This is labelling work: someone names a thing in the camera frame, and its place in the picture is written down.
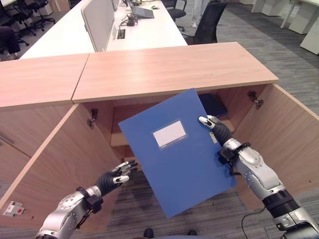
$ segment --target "black cable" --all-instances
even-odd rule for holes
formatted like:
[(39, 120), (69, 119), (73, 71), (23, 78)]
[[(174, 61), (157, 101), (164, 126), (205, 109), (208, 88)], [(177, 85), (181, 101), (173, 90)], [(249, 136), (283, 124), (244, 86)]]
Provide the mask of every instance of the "black cable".
[(261, 211), (259, 211), (259, 212), (249, 213), (249, 214), (245, 215), (245, 216), (243, 217), (243, 219), (241, 220), (241, 230), (243, 230), (243, 233), (244, 233), (246, 239), (248, 239), (248, 237), (247, 237), (247, 235), (246, 235), (246, 233), (245, 233), (245, 230), (244, 230), (244, 219), (245, 219), (247, 216), (251, 216), (251, 215), (256, 215), (256, 214), (262, 213), (262, 212), (265, 210), (265, 208), (266, 208), (266, 206), (264, 206), (264, 208), (263, 208)]

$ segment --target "blue file folder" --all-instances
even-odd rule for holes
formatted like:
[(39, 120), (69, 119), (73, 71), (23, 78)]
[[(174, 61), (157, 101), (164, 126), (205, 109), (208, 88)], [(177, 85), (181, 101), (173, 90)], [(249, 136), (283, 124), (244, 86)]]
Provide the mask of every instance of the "blue file folder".
[(167, 217), (236, 185), (199, 116), (206, 113), (191, 89), (119, 123)]

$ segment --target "open cabinet door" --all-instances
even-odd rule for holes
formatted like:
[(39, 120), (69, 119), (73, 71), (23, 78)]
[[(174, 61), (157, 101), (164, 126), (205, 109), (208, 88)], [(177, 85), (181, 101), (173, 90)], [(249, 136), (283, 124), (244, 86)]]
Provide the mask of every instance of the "open cabinet door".
[[(319, 117), (278, 85), (268, 85), (259, 99), (264, 104), (249, 110), (234, 137), (250, 142), (293, 196), (318, 188)], [(243, 177), (237, 179), (247, 208), (261, 207)]]
[[(39, 229), (60, 200), (77, 187), (94, 185), (102, 173), (119, 164), (99, 128), (87, 125), (90, 118), (83, 105), (72, 106), (1, 198), (0, 225)], [(103, 198), (102, 210), (92, 214), (82, 230), (105, 230), (114, 204), (111, 196)], [(26, 212), (3, 216), (10, 201), (22, 203)]]

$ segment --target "wooden cabinet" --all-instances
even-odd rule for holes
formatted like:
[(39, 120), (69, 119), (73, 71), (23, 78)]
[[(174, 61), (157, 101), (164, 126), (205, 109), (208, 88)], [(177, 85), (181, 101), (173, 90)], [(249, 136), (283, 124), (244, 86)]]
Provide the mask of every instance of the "wooden cabinet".
[(0, 181), (12, 183), (29, 160), (28, 155), (0, 139)]
[[(35, 64), (49, 74), (47, 81), (38, 67), (33, 69)], [(223, 120), (234, 136), (250, 142), (293, 195), (319, 186), (318, 116), (273, 85), (277, 77), (238, 43), (49, 57), (3, 65), (12, 81), (0, 89), (0, 132), (13, 142), (0, 146), (3, 178), (12, 182), (0, 199), (0, 225), (40, 228), (66, 195), (79, 186), (93, 185), (119, 159), (135, 158), (118, 122), (189, 88), (210, 92), (223, 102), (228, 109)], [(249, 91), (264, 100), (259, 109), (248, 97)], [(91, 109), (99, 110), (93, 127), (87, 124)], [(2, 152), (8, 155), (5, 160)], [(6, 175), (7, 168), (17, 177)], [(243, 202), (248, 208), (258, 207), (259, 200), (242, 178), (238, 181), (236, 189)], [(83, 230), (106, 228), (117, 194), (118, 190), (104, 197), (102, 211), (92, 215)], [(23, 203), (26, 212), (14, 218), (2, 216), (10, 201)]]
[(0, 137), (30, 157), (71, 108), (71, 103), (0, 111)]
[[(87, 125), (90, 117), (79, 104), (66, 113), (1, 198), (1, 225), (40, 228), (61, 199), (79, 186), (94, 185), (102, 173), (119, 164), (99, 128)], [(112, 194), (103, 200), (102, 211), (92, 215), (83, 230), (102, 231), (106, 227), (114, 200)], [(26, 213), (3, 216), (10, 201), (23, 203)]]
[[(268, 85), (234, 136), (250, 142), (293, 195), (319, 187), (319, 117), (278, 85)], [(248, 208), (261, 206), (242, 178), (237, 192)]]

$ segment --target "office chair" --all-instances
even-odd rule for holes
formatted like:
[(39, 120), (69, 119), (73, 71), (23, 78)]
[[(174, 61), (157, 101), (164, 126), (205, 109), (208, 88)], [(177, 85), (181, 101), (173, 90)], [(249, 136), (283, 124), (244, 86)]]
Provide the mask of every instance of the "office chair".
[[(177, 0), (162, 0), (162, 3), (167, 8), (167, 11), (169, 15), (171, 16), (171, 18), (173, 19), (173, 21), (176, 21), (176, 18), (180, 18), (186, 15), (185, 7), (187, 4), (187, 0), (181, 0), (181, 1), (184, 2), (183, 10), (176, 8)], [(177, 25), (177, 27), (181, 28), (181, 31), (185, 31), (185, 28), (183, 26)]]
[(41, 25), (41, 30), (44, 31), (44, 23), (46, 21), (50, 21), (53, 22), (53, 24), (55, 24), (55, 20), (53, 18), (46, 18), (43, 17), (42, 13), (39, 11), (40, 8), (45, 7), (49, 2), (47, 0), (34, 0), (34, 2), (32, 2), (31, 4), (29, 4), (27, 7), (35, 12), (38, 12), (40, 14), (41, 19), (36, 21), (34, 24), (37, 25), (38, 23), (40, 23)]
[(22, 31), (28, 31), (30, 33), (33, 34), (33, 36), (36, 36), (36, 34), (31, 30), (31, 27), (28, 26), (26, 24), (26, 20), (28, 20), (29, 18), (31, 18), (32, 16), (32, 10), (28, 9), (24, 0), (17, 0), (16, 1), (17, 4), (13, 5), (13, 9), (12, 8), (8, 8), (8, 10), (10, 11), (15, 11), (16, 13), (12, 13), (11, 16), (15, 19), (15, 21), (18, 21), (20, 24), (24, 24), (25, 28), (22, 29), (20, 32)]
[[(12, 26), (13, 24), (15, 24), (15, 19), (5, 11), (2, 2), (0, 1), (0, 26)], [(19, 43), (24, 43), (26, 46), (29, 45), (29, 43), (20, 37), (19, 32), (16, 36)]]
[(194, 36), (182, 33), (188, 45), (217, 43), (216, 30), (218, 22), (228, 4), (227, 1), (210, 1), (204, 11)]

